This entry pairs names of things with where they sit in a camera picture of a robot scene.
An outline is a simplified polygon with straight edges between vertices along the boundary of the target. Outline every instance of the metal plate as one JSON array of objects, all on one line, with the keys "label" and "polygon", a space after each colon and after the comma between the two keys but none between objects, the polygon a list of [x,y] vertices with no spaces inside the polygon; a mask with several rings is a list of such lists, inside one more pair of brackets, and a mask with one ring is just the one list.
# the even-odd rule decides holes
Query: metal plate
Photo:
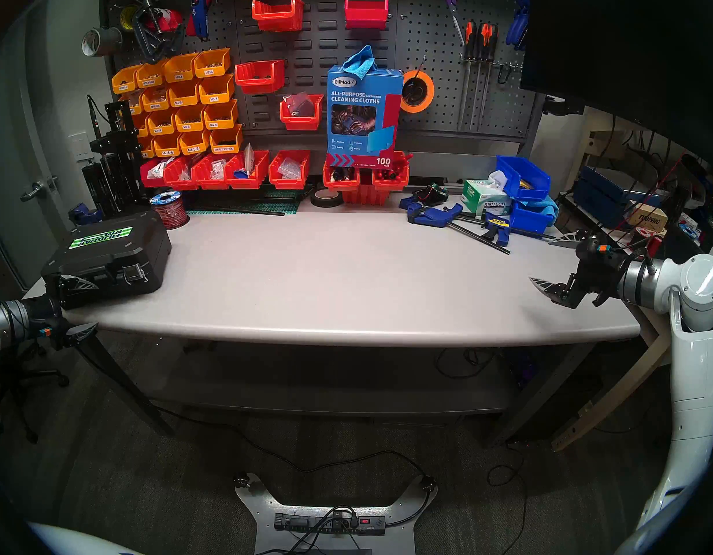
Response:
[{"label": "metal plate", "polygon": [[[118,25],[122,5],[130,1],[115,0],[111,3],[112,25]],[[269,4],[289,2],[263,1]],[[459,59],[462,48],[445,0],[390,0],[390,19],[385,30],[346,30],[344,0],[302,1],[305,3],[305,11],[302,30],[299,32],[262,32],[251,18],[251,0],[217,0],[208,14],[210,41],[201,42],[196,37],[185,39],[182,53],[230,47],[232,64],[267,59],[287,61],[285,86],[280,91],[270,95],[243,95],[240,89],[236,89],[239,121],[244,124],[247,132],[284,133],[285,126],[279,120],[282,96],[299,91],[325,93],[328,69],[370,44],[378,65],[403,71],[415,70],[421,64],[423,55],[426,55],[425,70],[433,79],[435,87],[433,103],[417,114],[403,112],[400,119],[402,130],[455,133],[457,119],[461,117],[464,131],[456,133],[456,136],[474,136],[479,133],[511,140],[525,138],[534,93],[518,88],[520,71],[514,71],[508,82],[501,85],[497,82],[499,65],[492,67],[484,119],[478,126],[477,117],[487,65],[483,66],[478,76],[478,65],[474,64],[470,71],[470,102],[464,111],[459,107],[464,79],[464,65]],[[191,0],[159,0],[157,5],[179,10],[188,17]],[[505,45],[505,35],[513,20],[515,7],[514,0],[458,0],[458,21],[462,26],[471,18],[480,24],[483,21],[496,23],[499,26],[499,39],[495,60],[498,63],[520,65],[523,52]],[[124,35],[123,51],[116,56],[117,67],[142,63],[142,55],[134,38],[128,33]],[[479,93],[470,109],[478,78]],[[470,132],[468,129],[473,112],[476,131]],[[310,134],[325,136],[325,133],[324,119],[318,131]]]},{"label": "metal plate", "polygon": [[[330,507],[308,507],[303,505],[283,505],[278,502],[269,490],[266,489],[262,481],[254,473],[248,473],[248,479],[251,484],[248,488],[236,488],[236,493],[243,504],[251,512],[251,515],[256,520],[256,547],[253,552],[263,553],[270,549],[290,549],[296,542],[288,531],[277,530],[274,528],[274,514],[299,514],[315,517],[322,517]],[[396,502],[387,507],[360,507],[355,508],[356,515],[365,516],[383,516],[385,521],[399,521],[405,517],[414,514],[425,500],[426,494],[420,488],[422,477],[416,477],[408,486]],[[438,494],[438,487],[428,498],[426,509],[431,505],[434,498]],[[415,519],[404,523],[398,527],[391,527],[385,530],[383,536],[359,535],[355,536],[360,549],[371,549],[373,555],[415,555],[416,545],[413,539],[413,526],[420,518],[418,515]],[[346,534],[321,534],[318,536],[316,546],[318,550],[310,550],[311,553],[317,553],[320,549],[328,552],[328,550],[351,550],[355,546]],[[298,547],[308,548],[302,543]]]}]

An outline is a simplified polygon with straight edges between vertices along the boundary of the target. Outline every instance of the black monitor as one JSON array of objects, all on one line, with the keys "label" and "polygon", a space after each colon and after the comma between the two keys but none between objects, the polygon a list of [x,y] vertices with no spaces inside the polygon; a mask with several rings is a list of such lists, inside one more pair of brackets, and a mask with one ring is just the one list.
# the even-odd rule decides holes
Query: black monitor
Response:
[{"label": "black monitor", "polygon": [[713,0],[531,0],[521,86],[634,121],[713,165]]}]

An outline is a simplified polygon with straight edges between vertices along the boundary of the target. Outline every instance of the black carrying case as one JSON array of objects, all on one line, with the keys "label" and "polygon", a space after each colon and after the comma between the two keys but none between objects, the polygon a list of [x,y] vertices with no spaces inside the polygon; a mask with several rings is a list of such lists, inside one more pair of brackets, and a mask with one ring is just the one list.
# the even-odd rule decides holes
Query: black carrying case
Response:
[{"label": "black carrying case", "polygon": [[40,272],[65,309],[161,287],[171,251],[155,211],[78,226]]}]

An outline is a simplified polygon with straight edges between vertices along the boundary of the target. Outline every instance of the microfiber cleaning cloth box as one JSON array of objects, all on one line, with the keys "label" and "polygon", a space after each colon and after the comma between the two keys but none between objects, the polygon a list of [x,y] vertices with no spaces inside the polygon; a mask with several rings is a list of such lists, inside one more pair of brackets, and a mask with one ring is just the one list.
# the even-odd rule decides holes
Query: microfiber cleaning cloth box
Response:
[{"label": "microfiber cleaning cloth box", "polygon": [[333,167],[389,169],[395,151],[402,71],[376,69],[359,80],[328,71],[328,159]]}]

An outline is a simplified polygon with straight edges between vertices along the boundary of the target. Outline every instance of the light switch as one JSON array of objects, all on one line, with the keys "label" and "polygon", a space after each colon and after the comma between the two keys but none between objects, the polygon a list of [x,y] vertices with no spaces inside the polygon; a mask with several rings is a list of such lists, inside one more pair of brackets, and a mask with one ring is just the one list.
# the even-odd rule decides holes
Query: light switch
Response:
[{"label": "light switch", "polygon": [[68,144],[77,161],[88,161],[88,159],[94,157],[94,153],[89,148],[89,137],[86,136],[86,131],[69,135]]}]

